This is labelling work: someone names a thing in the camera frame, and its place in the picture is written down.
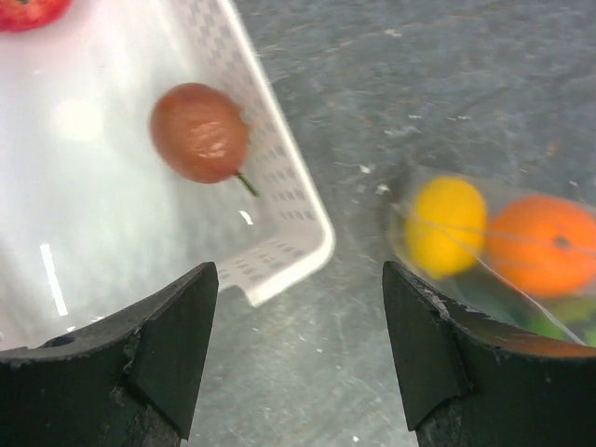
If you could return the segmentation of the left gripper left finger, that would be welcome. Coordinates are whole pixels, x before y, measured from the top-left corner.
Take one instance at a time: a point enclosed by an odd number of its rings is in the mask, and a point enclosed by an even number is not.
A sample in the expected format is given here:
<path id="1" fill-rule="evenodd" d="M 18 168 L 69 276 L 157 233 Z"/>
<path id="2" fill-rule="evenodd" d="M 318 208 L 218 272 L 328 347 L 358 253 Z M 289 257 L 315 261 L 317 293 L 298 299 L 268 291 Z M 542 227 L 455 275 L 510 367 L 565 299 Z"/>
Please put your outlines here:
<path id="1" fill-rule="evenodd" d="M 219 280 L 204 263 L 139 302 L 1 355 L 5 446 L 177 446 L 191 432 Z"/>

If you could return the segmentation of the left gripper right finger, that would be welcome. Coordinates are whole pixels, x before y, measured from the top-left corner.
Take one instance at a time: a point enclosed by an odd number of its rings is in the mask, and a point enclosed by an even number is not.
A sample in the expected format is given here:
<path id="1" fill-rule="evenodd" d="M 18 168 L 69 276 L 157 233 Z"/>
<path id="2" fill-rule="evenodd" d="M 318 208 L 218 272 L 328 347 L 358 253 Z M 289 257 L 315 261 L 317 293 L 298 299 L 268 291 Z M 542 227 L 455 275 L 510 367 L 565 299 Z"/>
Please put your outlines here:
<path id="1" fill-rule="evenodd" d="M 407 428 L 421 446 L 592 446 L 595 350 L 518 329 L 383 267 Z"/>

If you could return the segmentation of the green watermelon toy ball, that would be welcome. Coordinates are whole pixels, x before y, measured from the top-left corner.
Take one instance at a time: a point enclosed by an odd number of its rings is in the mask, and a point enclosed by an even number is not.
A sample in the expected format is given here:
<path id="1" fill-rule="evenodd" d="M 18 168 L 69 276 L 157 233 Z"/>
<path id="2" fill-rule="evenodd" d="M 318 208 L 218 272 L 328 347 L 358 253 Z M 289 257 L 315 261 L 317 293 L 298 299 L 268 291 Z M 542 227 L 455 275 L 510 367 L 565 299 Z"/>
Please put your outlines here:
<path id="1" fill-rule="evenodd" d="M 537 311 L 527 319 L 528 331 L 565 342 L 595 346 L 594 296 L 551 300 L 542 305 L 555 320 Z"/>

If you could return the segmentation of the clear orange zip top bag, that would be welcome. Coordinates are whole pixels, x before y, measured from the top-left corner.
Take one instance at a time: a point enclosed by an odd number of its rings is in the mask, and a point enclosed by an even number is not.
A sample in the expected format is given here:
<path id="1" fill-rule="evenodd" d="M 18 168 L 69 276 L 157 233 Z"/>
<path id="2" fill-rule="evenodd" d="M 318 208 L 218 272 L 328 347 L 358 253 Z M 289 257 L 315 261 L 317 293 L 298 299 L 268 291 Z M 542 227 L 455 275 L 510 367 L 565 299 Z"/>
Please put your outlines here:
<path id="1" fill-rule="evenodd" d="M 595 343 L 595 203 L 413 165 L 387 237 L 425 287 L 550 338 Z"/>

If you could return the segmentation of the orange toy fruit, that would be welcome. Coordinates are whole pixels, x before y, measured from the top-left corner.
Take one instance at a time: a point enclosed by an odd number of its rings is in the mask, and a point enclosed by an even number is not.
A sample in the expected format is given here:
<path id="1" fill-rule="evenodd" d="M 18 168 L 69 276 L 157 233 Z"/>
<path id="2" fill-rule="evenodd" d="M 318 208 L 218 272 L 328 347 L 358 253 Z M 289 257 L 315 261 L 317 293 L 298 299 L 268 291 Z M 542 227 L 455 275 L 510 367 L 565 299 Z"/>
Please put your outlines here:
<path id="1" fill-rule="evenodd" d="M 573 294 L 595 279 L 595 218 L 560 197 L 523 196 L 489 221 L 485 254 L 495 272 L 529 295 Z"/>

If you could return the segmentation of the yellow toy lemon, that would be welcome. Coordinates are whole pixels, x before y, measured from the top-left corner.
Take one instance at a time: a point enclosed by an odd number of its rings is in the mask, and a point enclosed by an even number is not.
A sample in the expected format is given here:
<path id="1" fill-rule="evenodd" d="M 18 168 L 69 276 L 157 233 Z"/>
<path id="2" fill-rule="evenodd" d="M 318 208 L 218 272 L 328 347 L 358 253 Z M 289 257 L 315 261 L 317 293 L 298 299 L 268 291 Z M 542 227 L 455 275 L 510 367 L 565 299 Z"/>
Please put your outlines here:
<path id="1" fill-rule="evenodd" d="M 431 278 L 464 272 L 481 255 L 488 208 L 472 183 L 440 175 L 421 186 L 404 220 L 410 259 Z"/>

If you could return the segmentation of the white perforated plastic basket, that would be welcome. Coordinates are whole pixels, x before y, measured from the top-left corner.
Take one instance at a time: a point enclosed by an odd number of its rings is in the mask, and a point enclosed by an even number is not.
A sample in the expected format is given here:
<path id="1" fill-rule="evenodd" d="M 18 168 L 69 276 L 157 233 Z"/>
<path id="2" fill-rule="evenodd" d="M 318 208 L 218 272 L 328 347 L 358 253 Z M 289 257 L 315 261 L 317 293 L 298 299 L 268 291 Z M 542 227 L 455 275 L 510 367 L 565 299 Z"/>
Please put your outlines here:
<path id="1" fill-rule="evenodd" d="M 168 168 L 148 120 L 184 82 L 251 129 L 245 181 Z M 319 270 L 334 233 L 235 4 L 75 1 L 1 35 L 1 347 L 37 347 L 213 262 L 261 305 Z"/>

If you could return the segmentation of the brown toy fruit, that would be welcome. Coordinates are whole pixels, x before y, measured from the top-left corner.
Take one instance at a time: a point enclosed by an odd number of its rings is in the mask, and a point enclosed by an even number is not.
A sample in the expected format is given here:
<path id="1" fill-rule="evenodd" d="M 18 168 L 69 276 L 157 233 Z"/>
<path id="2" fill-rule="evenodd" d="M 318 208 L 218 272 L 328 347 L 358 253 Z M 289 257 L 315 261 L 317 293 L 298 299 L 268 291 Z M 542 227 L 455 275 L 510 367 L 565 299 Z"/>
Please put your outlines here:
<path id="1" fill-rule="evenodd" d="M 227 94 L 201 83 L 177 85 L 156 101 L 149 130 L 157 153 L 185 179 L 213 184 L 235 177 L 259 195 L 241 172 L 250 127 Z"/>

